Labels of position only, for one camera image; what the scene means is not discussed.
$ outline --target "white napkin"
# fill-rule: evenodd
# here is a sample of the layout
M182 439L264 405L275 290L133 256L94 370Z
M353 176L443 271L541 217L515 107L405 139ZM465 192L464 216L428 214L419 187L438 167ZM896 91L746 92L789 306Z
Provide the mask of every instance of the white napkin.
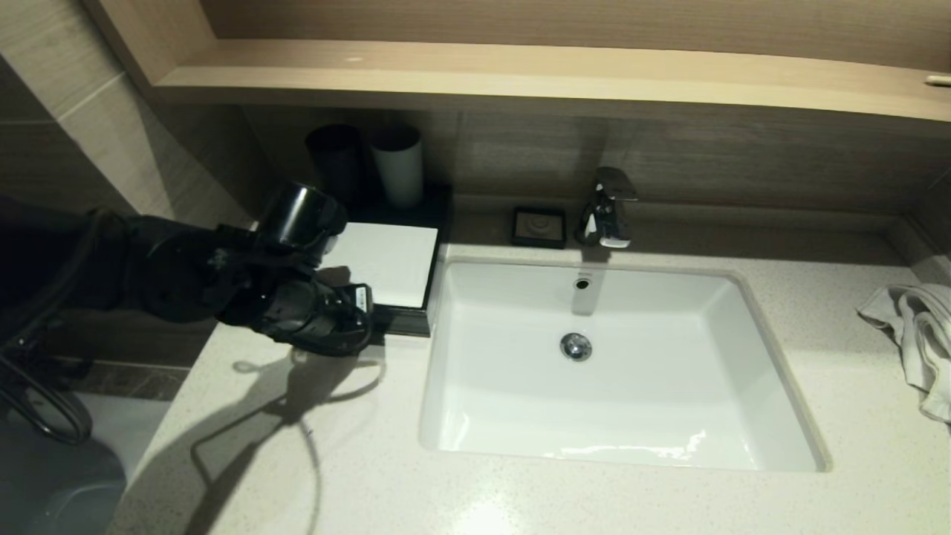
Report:
M859 315L902 349L905 381L925 393L922 413L951 424L951 287L883 287Z

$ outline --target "wooden shelf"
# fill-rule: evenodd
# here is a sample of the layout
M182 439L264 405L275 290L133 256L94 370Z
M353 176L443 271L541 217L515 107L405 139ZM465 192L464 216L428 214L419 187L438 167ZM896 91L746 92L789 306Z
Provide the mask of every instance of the wooden shelf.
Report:
M951 122L928 70L682 50L218 39L196 3L87 0L147 93L169 102L624 115L644 101Z

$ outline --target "faucet handle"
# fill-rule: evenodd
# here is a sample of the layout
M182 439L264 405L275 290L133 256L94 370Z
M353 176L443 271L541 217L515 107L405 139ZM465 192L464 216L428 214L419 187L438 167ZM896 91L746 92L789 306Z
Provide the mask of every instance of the faucet handle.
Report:
M619 168L598 168L594 172L594 188L603 190L612 201L636 201L637 191L627 173Z

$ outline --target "robotic arm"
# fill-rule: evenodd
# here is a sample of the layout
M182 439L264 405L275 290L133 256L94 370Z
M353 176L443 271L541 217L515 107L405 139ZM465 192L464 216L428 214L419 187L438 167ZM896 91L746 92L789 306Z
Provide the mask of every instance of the robotic arm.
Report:
M215 317L318 354L356 355L372 333L370 288L330 286L317 273L346 222L333 198L298 184L279 192L256 231L107 210L77 216L0 197L0 399L56 440L88 437L63 396L13 358L63 308L139 309L174 323ZM46 424L26 389L76 433Z

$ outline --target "label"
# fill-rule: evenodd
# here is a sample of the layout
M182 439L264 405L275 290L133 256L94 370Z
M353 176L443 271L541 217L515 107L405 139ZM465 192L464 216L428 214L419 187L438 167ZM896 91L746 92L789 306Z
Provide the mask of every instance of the label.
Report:
M357 288L357 308L367 312L366 309L366 287Z

